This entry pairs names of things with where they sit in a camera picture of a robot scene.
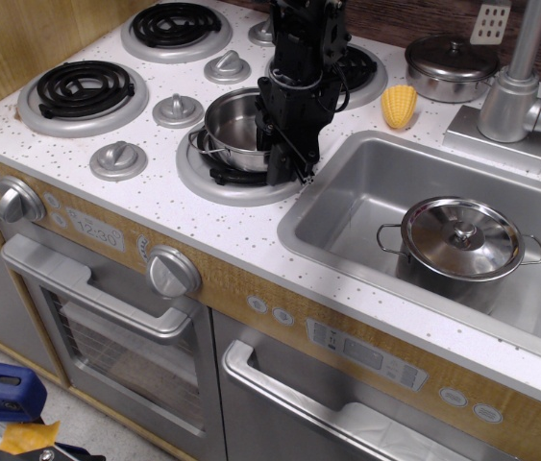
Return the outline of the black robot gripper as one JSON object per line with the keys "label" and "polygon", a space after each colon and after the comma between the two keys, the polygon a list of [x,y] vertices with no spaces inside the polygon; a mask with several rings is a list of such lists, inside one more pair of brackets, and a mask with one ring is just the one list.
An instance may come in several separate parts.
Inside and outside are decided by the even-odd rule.
{"label": "black robot gripper", "polygon": [[311,182],[320,159],[319,134],[342,110],[337,109],[341,76],[322,72],[310,85],[265,76],[258,79],[258,90],[257,150],[269,158],[266,183]]}

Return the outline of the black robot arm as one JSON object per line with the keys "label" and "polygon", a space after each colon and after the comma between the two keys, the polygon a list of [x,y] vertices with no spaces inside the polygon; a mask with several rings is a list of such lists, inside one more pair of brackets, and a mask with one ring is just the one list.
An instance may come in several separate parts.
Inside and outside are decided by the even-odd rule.
{"label": "black robot arm", "polygon": [[269,153],[266,183],[307,182],[320,159],[319,134],[347,102],[338,62],[351,35],[345,1],[272,1],[274,58],[258,79],[257,144]]}

